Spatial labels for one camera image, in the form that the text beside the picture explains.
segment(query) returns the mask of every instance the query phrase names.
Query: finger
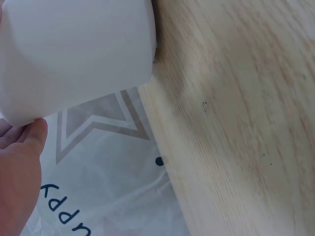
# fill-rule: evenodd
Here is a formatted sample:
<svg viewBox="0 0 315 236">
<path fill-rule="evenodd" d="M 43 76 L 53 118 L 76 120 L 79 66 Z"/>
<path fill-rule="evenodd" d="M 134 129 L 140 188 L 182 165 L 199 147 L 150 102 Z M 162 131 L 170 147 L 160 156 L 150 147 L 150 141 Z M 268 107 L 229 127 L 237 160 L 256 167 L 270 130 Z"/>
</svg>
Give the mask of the finger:
<svg viewBox="0 0 315 236">
<path fill-rule="evenodd" d="M 0 136 L 8 132 L 10 128 L 12 128 L 12 125 L 6 122 L 3 118 L 0 119 Z"/>
<path fill-rule="evenodd" d="M 26 137 L 28 136 L 30 131 L 30 125 L 26 126 L 25 130 L 23 131 L 21 137 L 16 141 L 17 143 L 24 143 Z"/>
<path fill-rule="evenodd" d="M 36 155 L 40 156 L 47 139 L 47 122 L 44 119 L 38 119 L 29 124 L 27 129 L 27 136 L 23 143 L 31 148 Z"/>
<path fill-rule="evenodd" d="M 0 149 L 5 149 L 15 143 L 24 131 L 24 127 L 12 127 L 2 137 L 0 137 Z"/>
</svg>

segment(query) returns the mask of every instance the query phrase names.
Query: wood grain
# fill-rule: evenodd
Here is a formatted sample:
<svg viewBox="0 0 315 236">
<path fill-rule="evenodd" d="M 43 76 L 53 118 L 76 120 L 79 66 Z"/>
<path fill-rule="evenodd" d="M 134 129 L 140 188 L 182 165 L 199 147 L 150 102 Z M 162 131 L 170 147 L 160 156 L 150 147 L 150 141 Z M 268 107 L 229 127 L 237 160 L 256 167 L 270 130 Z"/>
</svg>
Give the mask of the wood grain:
<svg viewBox="0 0 315 236">
<path fill-rule="evenodd" d="M 154 5 L 139 91 L 192 236 L 315 236 L 315 1 Z"/>
</svg>

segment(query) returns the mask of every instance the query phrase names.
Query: white plastic bag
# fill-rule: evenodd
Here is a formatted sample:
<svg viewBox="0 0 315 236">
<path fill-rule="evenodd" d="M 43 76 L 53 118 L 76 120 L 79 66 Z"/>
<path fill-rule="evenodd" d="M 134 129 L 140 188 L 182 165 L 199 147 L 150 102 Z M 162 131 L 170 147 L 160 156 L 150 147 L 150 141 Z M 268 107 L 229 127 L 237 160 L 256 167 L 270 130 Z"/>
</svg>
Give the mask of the white plastic bag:
<svg viewBox="0 0 315 236">
<path fill-rule="evenodd" d="M 42 190 L 22 236 L 188 236 L 136 88 L 47 118 Z"/>
</svg>

